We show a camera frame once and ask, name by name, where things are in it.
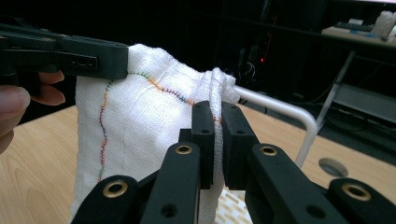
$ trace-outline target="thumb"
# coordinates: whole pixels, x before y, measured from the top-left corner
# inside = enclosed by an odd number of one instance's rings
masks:
[[[20,114],[30,104],[29,92],[10,85],[0,85],[0,120]]]

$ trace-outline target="human hand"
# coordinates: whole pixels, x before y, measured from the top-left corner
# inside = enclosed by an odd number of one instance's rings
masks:
[[[60,105],[64,103],[64,95],[50,84],[64,80],[64,74],[39,73],[41,89],[39,96],[30,96],[29,92],[11,85],[0,85],[0,154],[3,153],[12,141],[13,129],[30,104],[30,99],[43,105]]]

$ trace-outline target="white cloth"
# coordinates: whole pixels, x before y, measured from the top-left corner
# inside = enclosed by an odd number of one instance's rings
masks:
[[[180,129],[191,127],[191,105],[209,101],[221,116],[221,101],[236,104],[235,79],[218,68],[200,73],[163,49],[129,47],[124,80],[78,77],[78,168],[74,217],[98,181],[128,175],[137,181],[161,167]],[[200,223],[212,223],[224,184],[221,125],[215,121],[214,185],[201,190]]]

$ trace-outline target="table surface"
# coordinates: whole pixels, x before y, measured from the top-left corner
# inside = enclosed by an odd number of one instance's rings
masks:
[[[262,143],[281,147],[294,160],[305,131],[240,105]],[[74,198],[78,153],[75,106],[24,123],[0,156],[0,223],[67,223]],[[327,188],[334,176],[318,165],[321,158],[345,165],[348,176],[369,184],[396,203],[396,167],[317,137],[302,168]]]

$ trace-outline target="colored stitching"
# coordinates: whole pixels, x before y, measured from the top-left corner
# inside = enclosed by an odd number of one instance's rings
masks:
[[[99,124],[102,127],[103,136],[104,136],[105,139],[103,140],[102,145],[101,145],[101,149],[100,149],[101,169],[99,171],[98,183],[102,180],[102,175],[105,172],[105,151],[106,151],[106,146],[107,146],[107,143],[108,143],[108,139],[107,139],[106,128],[105,128],[105,125],[103,124],[103,115],[104,115],[105,109],[106,109],[106,107],[108,105],[108,91],[110,90],[110,87],[111,87],[112,83],[113,83],[113,80],[110,80],[107,83],[105,94],[104,94],[104,101],[103,101],[102,105],[100,106],[100,112],[99,112]]]
[[[180,92],[174,91],[171,89],[166,89],[160,86],[148,73],[140,73],[140,72],[129,72],[128,75],[139,75],[141,77],[144,77],[145,79],[148,80],[148,82],[153,85],[157,90],[163,91],[166,93],[170,93],[176,96],[177,99],[179,99],[181,102],[186,103],[188,105],[194,105],[195,102],[191,99],[187,99],[186,97],[182,96]]]

